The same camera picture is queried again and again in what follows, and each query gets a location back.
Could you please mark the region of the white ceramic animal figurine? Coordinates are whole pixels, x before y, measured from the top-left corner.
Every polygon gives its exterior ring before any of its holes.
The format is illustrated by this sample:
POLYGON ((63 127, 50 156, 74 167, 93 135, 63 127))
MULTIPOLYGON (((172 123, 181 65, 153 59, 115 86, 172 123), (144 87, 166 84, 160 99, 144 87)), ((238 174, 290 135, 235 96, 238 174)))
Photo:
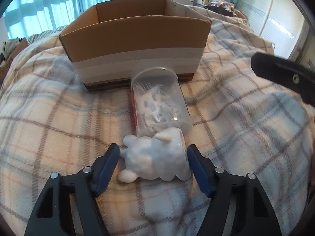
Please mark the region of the white ceramic animal figurine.
POLYGON ((137 178, 169 182, 174 177, 186 181, 191 170, 186 155, 186 145, 182 130, 169 127, 153 137, 127 135, 123 139, 127 147, 120 151, 125 161, 125 169, 118 175, 119 181, 132 183, 137 178))

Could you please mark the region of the clear plastic floss jar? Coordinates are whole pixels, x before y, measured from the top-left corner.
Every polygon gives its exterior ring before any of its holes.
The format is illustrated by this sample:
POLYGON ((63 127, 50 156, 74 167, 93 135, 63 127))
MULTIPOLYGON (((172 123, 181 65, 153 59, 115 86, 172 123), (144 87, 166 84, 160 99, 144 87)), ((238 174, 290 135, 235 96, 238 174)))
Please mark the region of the clear plastic floss jar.
POLYGON ((165 67, 138 71, 131 90, 138 137, 152 137, 169 127, 183 133, 191 130, 191 117, 174 71, 165 67))

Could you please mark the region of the white sliding wardrobe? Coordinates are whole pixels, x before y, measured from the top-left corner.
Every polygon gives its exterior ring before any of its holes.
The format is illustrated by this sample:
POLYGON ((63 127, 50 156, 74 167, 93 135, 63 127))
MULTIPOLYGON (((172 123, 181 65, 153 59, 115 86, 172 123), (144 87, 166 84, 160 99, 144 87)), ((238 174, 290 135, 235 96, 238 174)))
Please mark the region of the white sliding wardrobe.
POLYGON ((273 44, 276 56, 292 55, 304 24, 292 0, 240 0, 238 8, 254 33, 273 44))

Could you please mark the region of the plaid beige blanket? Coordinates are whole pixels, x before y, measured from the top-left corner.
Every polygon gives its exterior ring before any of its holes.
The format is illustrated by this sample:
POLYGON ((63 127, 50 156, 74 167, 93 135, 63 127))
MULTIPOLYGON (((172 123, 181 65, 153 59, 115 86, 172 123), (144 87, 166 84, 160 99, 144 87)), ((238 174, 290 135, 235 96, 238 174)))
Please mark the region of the plaid beige blanket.
MULTIPOLYGON (((252 71, 250 57, 272 53, 271 42, 238 19, 198 12, 212 28, 196 75, 182 84, 193 124, 185 141, 230 173, 255 173, 288 235, 307 205, 314 109, 252 71)), ((16 235, 50 174, 76 173, 122 144, 131 115, 130 89, 87 92, 55 33, 13 60, 1 87, 1 215, 16 235)), ((194 178, 113 176, 97 202, 111 235, 196 235, 210 201, 194 178)))

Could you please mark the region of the open cardboard box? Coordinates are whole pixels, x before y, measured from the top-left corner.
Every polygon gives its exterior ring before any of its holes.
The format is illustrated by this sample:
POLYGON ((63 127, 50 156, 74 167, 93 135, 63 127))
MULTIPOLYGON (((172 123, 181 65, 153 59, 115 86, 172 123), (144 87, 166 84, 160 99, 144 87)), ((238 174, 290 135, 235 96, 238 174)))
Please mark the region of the open cardboard box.
POLYGON ((93 5, 59 40, 89 92, 129 86, 138 70, 166 67, 193 79, 211 20, 173 0, 112 0, 93 5))

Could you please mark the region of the small cardboard box with clutter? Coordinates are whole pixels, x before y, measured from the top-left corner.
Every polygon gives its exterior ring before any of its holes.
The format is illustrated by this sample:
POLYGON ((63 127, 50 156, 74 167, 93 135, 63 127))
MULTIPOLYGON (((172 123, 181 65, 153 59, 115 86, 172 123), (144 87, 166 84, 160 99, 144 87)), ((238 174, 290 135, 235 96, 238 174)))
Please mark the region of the small cardboard box with clutter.
POLYGON ((26 47, 28 47, 26 38, 16 38, 3 43, 3 52, 1 53, 1 84, 3 84, 14 58, 26 47))

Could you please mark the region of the teal window curtain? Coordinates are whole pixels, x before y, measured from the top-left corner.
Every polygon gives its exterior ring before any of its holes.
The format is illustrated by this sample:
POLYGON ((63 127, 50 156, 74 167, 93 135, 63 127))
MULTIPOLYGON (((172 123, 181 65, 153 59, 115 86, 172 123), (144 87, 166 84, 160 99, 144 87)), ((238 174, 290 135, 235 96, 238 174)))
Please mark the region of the teal window curtain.
POLYGON ((110 0, 13 0, 3 15, 6 32, 13 39, 53 30, 105 1, 110 0))

